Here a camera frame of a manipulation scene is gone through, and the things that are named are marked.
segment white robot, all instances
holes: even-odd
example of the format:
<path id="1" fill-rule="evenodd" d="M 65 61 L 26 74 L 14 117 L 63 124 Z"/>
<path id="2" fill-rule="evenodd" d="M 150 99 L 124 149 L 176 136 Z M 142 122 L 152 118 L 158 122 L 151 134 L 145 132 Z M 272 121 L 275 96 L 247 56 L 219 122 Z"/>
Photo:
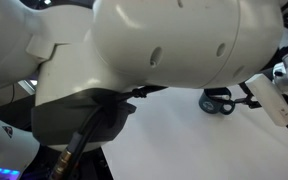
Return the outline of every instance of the white robot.
<path id="1" fill-rule="evenodd" d="M 91 150 L 116 137 L 135 112 L 128 98 L 163 87 L 209 89 L 248 80 L 275 124 L 288 125 L 281 95 L 288 95 L 288 57 L 275 67 L 282 75 L 275 73 L 273 81 L 254 76 L 273 68 L 276 51 L 288 46 L 281 11 L 288 1 L 96 0 L 92 9 L 75 0 L 60 4 L 34 10 L 0 0 L 0 83 L 38 71 L 33 135 L 65 149 L 51 178 L 65 179 L 84 145 Z"/>

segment white table surface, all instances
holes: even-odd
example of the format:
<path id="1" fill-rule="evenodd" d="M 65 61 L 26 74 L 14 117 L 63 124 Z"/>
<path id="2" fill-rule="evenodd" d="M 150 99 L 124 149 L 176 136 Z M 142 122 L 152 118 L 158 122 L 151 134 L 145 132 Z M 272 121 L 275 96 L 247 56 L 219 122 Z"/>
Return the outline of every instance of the white table surface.
<path id="1" fill-rule="evenodd" d="M 206 114 L 201 93 L 169 88 L 130 100 L 137 111 L 103 146 L 114 179 L 288 180 L 288 130 L 243 105 L 229 116 Z"/>

